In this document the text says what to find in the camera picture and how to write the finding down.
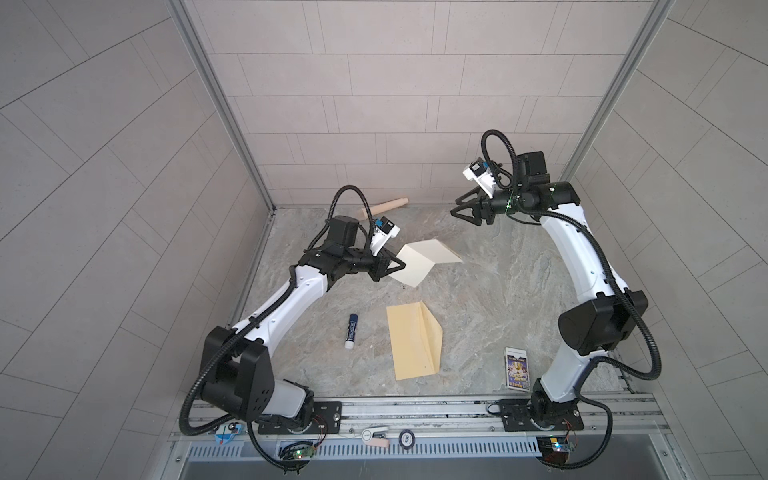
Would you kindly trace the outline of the cream letter paper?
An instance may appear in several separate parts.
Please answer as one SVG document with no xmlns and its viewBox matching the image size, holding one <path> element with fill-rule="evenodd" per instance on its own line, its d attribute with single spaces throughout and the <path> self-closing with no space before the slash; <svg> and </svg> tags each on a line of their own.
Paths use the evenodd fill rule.
<svg viewBox="0 0 768 480">
<path fill-rule="evenodd" d="M 413 288 L 419 286 L 435 265 L 463 262 L 455 251 L 437 239 L 407 243 L 397 257 L 405 263 L 405 268 L 392 273 L 391 277 Z"/>
</svg>

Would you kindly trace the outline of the yellow manila envelope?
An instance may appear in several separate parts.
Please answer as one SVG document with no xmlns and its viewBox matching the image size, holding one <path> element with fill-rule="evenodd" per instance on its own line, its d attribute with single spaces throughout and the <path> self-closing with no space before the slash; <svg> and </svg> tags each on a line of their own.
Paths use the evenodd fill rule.
<svg viewBox="0 0 768 480">
<path fill-rule="evenodd" d="M 397 381 L 440 371 L 443 329 L 424 302 L 386 309 Z"/>
</svg>

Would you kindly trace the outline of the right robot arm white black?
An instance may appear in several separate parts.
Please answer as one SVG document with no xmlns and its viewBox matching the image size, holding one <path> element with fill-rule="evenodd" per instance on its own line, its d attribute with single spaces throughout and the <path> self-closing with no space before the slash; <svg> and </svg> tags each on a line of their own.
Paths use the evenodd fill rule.
<svg viewBox="0 0 768 480">
<path fill-rule="evenodd" d="M 581 200 L 568 182 L 553 182 L 542 152 L 518 157 L 513 188 L 502 189 L 493 177 L 493 161 L 477 159 L 464 177 L 474 188 L 457 198 L 451 214 L 474 225 L 492 224 L 500 215 L 533 217 L 553 240 L 574 283 L 577 306 L 558 318 L 561 346 L 547 372 L 536 380 L 528 404 L 538 428 L 563 423 L 576 410 L 578 395 L 592 370 L 636 326 L 648 306 L 645 294 L 633 292 L 611 267 L 586 222 Z"/>
</svg>

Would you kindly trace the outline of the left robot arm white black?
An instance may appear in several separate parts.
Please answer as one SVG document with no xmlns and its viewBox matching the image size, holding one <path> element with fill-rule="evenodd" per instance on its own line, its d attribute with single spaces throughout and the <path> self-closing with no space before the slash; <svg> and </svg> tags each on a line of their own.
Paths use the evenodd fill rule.
<svg viewBox="0 0 768 480">
<path fill-rule="evenodd" d="M 400 231 L 386 217 L 373 223 L 369 246 L 356 247 L 359 222 L 348 216 L 330 219 L 326 238 L 290 266 L 288 281 L 252 315 L 232 328 L 214 328 L 206 338 L 198 378 L 190 394 L 225 415 L 213 427 L 233 419 L 248 423 L 281 418 L 293 430 L 309 426 L 314 415 L 312 391 L 274 377 L 271 356 L 296 321 L 346 275 L 366 273 L 374 281 L 404 269 L 386 247 Z"/>
</svg>

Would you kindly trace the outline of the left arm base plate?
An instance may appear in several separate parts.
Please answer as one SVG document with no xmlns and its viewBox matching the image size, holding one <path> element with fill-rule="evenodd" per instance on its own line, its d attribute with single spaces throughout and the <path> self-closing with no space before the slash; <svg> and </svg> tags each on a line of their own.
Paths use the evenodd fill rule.
<svg viewBox="0 0 768 480">
<path fill-rule="evenodd" d="M 259 435 L 320 435 L 340 431 L 342 403 L 340 401 L 314 401 L 304 406 L 295 417 L 261 415 L 258 419 Z"/>
</svg>

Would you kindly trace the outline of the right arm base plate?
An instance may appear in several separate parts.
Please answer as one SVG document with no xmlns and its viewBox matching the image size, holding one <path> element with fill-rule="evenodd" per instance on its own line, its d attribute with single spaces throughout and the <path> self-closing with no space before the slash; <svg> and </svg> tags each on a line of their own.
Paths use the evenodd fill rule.
<svg viewBox="0 0 768 480">
<path fill-rule="evenodd" d="M 506 432 L 581 431 L 584 423 L 576 400 L 501 399 L 496 402 Z"/>
</svg>

